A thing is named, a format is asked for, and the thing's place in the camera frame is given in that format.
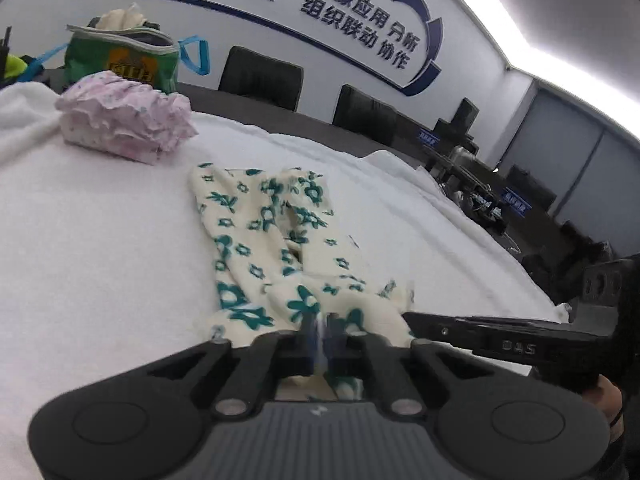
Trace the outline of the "person's right hand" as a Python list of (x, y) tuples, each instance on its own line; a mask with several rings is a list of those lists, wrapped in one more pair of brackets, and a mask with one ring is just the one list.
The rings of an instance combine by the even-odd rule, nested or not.
[(623, 395), (616, 385), (603, 375), (598, 376), (597, 385), (582, 394), (582, 398), (595, 406), (611, 426), (622, 417)]

